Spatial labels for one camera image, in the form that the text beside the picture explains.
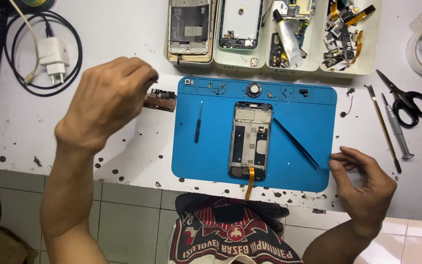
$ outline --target tile floor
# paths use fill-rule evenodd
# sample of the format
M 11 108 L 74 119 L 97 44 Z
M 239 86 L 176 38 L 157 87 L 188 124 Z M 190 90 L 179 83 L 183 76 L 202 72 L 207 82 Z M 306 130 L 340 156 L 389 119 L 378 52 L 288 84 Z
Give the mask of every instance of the tile floor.
M 48 264 L 38 210 L 46 177 L 0 170 L 1 225 L 25 240 L 38 256 L 32 264 Z M 95 182 L 89 217 L 92 236 L 111 264 L 163 264 L 166 240 L 175 219 L 174 201 L 181 192 Z M 346 213 L 290 206 L 286 241 L 300 255 L 313 239 L 349 219 Z M 422 221 L 384 221 L 381 234 L 355 264 L 422 264 Z

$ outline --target scissors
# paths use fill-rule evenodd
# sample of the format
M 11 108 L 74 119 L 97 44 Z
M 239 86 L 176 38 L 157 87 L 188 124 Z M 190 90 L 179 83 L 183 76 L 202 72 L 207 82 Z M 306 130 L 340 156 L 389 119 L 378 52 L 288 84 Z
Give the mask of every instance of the scissors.
M 392 91 L 393 96 L 395 97 L 395 102 L 393 102 L 392 108 L 395 116 L 398 119 L 398 122 L 406 128 L 412 128 L 416 126 L 419 122 L 419 117 L 422 117 L 422 111 L 419 109 L 418 105 L 414 103 L 414 98 L 418 98 L 422 101 L 422 93 L 418 92 L 403 92 L 400 90 L 393 82 L 391 82 L 382 72 L 376 69 L 377 74 L 384 81 L 384 83 Z M 405 123 L 400 118 L 399 111 L 403 109 L 410 117 L 413 119 L 412 123 Z

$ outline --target roll of tape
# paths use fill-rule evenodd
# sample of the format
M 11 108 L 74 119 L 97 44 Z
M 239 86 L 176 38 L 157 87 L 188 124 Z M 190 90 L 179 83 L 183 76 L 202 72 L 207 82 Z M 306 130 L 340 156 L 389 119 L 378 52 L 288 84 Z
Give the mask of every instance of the roll of tape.
M 408 41 L 407 45 L 407 61 L 410 64 L 410 67 L 422 75 L 422 62 L 418 58 L 421 56 L 418 54 L 418 42 L 421 42 L 422 32 L 414 34 L 411 39 Z

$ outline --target blue silicone repair mat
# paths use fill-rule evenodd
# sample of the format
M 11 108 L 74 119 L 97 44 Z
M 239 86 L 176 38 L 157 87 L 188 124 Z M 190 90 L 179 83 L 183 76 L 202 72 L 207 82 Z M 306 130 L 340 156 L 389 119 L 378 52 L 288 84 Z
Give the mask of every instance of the blue silicone repair mat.
M 193 84 L 186 85 L 185 80 Z M 335 90 L 327 86 L 258 82 L 262 93 L 251 98 L 246 95 L 250 83 L 252 81 L 201 77 L 184 77 L 179 81 L 173 174 L 182 178 L 248 184 L 248 180 L 233 178 L 227 173 L 234 105 L 238 101 L 260 102 L 273 105 L 273 117 L 307 149 L 321 169 L 316 171 L 272 122 L 266 179 L 255 185 L 309 192 L 326 189 L 337 102 Z M 300 89 L 307 89 L 308 96 L 304 97 Z M 195 143 L 201 101 L 200 134 Z

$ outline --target black tweezers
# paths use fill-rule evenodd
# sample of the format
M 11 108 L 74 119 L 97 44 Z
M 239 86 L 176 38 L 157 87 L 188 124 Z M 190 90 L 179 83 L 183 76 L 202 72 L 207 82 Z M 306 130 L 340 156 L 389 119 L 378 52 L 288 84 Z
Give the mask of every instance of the black tweezers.
M 279 125 L 279 127 L 281 129 L 283 129 L 284 133 L 289 137 L 289 139 L 294 143 L 294 145 L 296 145 L 297 149 L 304 155 L 304 157 L 310 162 L 310 164 L 314 167 L 314 169 L 317 170 L 317 168 L 320 168 L 320 166 L 317 164 L 317 162 L 314 160 L 314 158 L 312 158 L 312 156 L 307 152 L 307 150 L 305 150 L 304 147 L 302 147 L 302 145 L 299 143 L 299 141 L 297 141 L 290 133 L 287 129 L 284 128 L 283 125 L 281 125 L 281 123 L 273 117 L 273 120 Z

